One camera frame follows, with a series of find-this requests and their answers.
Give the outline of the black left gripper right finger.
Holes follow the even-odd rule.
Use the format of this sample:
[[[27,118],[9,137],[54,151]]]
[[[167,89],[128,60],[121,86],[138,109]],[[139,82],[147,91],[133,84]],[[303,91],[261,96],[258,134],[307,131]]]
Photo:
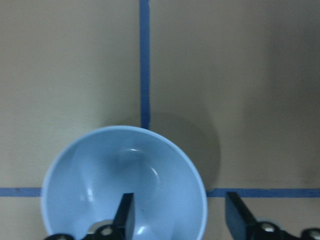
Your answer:
[[[236,192],[226,193],[224,216],[233,240],[258,239],[258,221]]]

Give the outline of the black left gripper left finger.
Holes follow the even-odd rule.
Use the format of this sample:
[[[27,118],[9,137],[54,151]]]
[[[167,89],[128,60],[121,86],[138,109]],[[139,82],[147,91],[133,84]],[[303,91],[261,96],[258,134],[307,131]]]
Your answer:
[[[113,240],[132,240],[135,230],[134,193],[122,195],[120,204],[112,222]]]

